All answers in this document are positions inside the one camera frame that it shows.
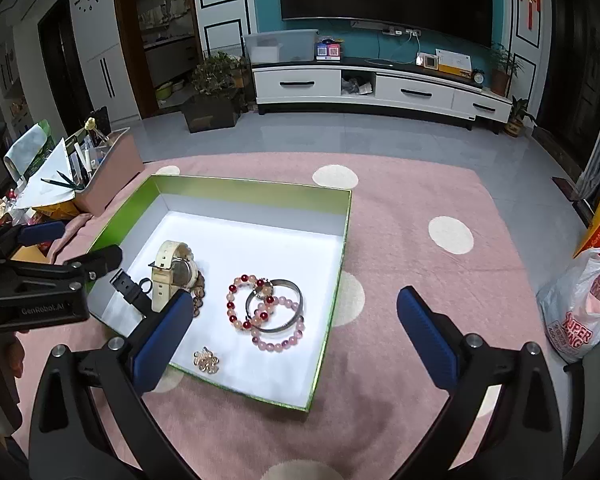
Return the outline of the clear plastic storage box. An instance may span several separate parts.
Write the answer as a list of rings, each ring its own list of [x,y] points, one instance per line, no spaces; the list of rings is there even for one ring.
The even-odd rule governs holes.
[[[286,29],[244,37],[252,65],[311,62],[315,56],[316,29]]]

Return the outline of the pink storage bin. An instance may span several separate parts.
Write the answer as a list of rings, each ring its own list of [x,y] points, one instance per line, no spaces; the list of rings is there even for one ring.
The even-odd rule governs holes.
[[[114,130],[114,144],[95,170],[90,183],[76,192],[76,209],[100,216],[116,195],[144,170],[144,164],[129,127]]]

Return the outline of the gold chain trinket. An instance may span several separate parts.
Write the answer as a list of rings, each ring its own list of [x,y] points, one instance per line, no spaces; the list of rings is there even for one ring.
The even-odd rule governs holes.
[[[220,359],[207,347],[193,354],[194,367],[204,374],[214,375],[220,369]]]

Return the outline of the white tv cabinet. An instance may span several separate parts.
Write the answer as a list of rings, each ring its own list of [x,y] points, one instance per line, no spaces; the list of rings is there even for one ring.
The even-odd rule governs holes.
[[[342,63],[264,64],[253,70],[257,103],[394,108],[504,124],[512,101],[480,84],[416,65],[350,58]]]

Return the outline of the green cardboard box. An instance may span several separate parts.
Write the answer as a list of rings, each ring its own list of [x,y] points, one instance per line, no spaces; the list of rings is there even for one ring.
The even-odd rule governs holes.
[[[336,188],[208,177],[152,176],[106,219],[91,248],[121,247],[139,282],[166,240],[187,244],[206,282],[204,305],[172,365],[250,398],[309,411],[321,374],[348,234],[351,193]],[[283,278],[304,298],[302,338],[261,350],[227,316],[228,286],[242,274]],[[194,367],[207,347],[214,375]]]

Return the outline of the silver bangle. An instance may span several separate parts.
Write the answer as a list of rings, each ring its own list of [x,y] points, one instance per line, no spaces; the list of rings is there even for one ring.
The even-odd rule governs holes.
[[[291,318],[283,325],[273,328],[265,327],[279,307],[291,310]],[[260,333],[277,334],[293,328],[302,332],[304,325],[302,291],[298,285],[289,280],[257,278],[247,297],[245,312],[244,326],[246,330],[253,328]]]

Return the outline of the potted green plant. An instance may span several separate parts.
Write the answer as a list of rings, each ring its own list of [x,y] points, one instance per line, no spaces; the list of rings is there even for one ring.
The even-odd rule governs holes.
[[[245,68],[241,56],[215,52],[194,70],[193,96],[182,106],[190,133],[233,128],[245,101]]]

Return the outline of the white paper sheet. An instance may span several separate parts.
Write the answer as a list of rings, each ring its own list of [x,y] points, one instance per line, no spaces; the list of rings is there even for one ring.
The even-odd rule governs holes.
[[[44,164],[30,177],[27,185],[18,195],[15,207],[17,209],[38,208],[73,200],[76,190],[68,188],[68,182],[61,177],[62,174],[73,179],[64,139],[58,142]]]

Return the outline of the white plastic shopping bag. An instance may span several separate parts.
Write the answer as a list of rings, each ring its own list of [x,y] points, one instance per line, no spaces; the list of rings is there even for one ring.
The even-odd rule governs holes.
[[[568,364],[600,343],[600,248],[588,248],[536,293],[545,333]]]

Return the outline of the black strap wristwatch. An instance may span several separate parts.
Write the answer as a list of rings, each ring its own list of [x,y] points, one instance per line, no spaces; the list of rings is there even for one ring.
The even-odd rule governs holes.
[[[143,278],[140,284],[135,283],[132,278],[120,269],[110,280],[110,284],[123,297],[123,299],[133,306],[145,318],[152,315],[151,299],[143,291],[142,285],[148,283],[152,285],[149,278]]]

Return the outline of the pink polka dot blanket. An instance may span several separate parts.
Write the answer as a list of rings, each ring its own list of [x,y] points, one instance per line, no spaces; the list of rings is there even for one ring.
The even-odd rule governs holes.
[[[177,370],[146,396],[201,477],[391,477],[446,399],[396,316],[396,295],[406,285],[492,346],[519,349],[543,338],[524,265],[471,170],[302,153],[193,156],[176,166],[188,176],[297,184],[322,168],[355,174],[335,325],[312,408],[285,410]]]

